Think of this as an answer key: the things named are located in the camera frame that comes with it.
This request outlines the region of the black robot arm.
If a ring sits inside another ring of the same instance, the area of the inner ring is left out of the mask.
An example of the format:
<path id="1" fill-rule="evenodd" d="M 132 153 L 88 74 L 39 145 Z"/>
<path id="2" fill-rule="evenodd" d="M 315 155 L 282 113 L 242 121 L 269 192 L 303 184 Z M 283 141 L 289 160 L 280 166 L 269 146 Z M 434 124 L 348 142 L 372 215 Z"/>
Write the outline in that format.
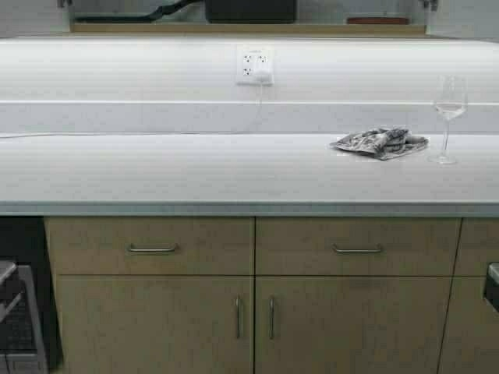
<path id="1" fill-rule="evenodd" d="M 169 5 L 157 7 L 149 14 L 137 16 L 79 16 L 78 23 L 153 23 L 164 16 L 170 16 L 184 9 L 188 5 L 199 3 L 200 0 L 181 0 Z"/>

